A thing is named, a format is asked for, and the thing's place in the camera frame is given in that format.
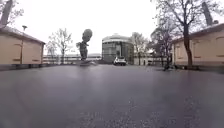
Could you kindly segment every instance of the cylindrical building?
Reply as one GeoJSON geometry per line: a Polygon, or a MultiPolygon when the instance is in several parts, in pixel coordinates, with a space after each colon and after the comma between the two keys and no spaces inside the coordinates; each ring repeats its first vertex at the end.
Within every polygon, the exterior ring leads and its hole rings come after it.
{"type": "Polygon", "coordinates": [[[102,40],[102,60],[113,63],[116,56],[123,56],[128,64],[134,64],[134,45],[129,37],[114,34],[102,40]]]}

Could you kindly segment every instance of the car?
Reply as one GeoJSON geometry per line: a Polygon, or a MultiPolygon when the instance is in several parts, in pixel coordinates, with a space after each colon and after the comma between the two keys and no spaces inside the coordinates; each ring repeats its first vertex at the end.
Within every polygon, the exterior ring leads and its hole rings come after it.
{"type": "Polygon", "coordinates": [[[125,58],[123,56],[116,57],[114,60],[114,65],[125,66],[126,64],[127,62],[125,61],[125,58]]]}

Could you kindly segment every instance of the statue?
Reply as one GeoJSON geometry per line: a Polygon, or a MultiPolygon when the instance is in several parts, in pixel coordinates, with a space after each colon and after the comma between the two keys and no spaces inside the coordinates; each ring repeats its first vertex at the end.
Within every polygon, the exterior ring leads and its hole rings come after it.
{"type": "Polygon", "coordinates": [[[90,29],[86,29],[82,34],[82,42],[77,43],[77,47],[79,47],[79,52],[81,55],[81,61],[85,61],[87,58],[88,54],[87,46],[89,46],[87,42],[90,41],[91,37],[92,37],[92,31],[90,29]]]}

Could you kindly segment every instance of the pole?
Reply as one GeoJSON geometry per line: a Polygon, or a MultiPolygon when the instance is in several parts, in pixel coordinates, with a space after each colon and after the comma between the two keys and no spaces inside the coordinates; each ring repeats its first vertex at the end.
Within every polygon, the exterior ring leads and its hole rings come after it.
{"type": "Polygon", "coordinates": [[[23,64],[23,41],[24,41],[24,31],[27,28],[27,26],[23,25],[23,37],[22,37],[22,43],[21,43],[21,52],[20,52],[20,64],[23,64]]]}

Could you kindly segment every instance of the paved courtyard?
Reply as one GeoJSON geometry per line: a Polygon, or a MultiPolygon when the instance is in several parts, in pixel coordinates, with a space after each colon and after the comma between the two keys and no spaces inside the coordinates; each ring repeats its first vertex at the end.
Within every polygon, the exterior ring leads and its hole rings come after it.
{"type": "Polygon", "coordinates": [[[0,128],[223,128],[224,75],[152,67],[0,72],[0,128]]]}

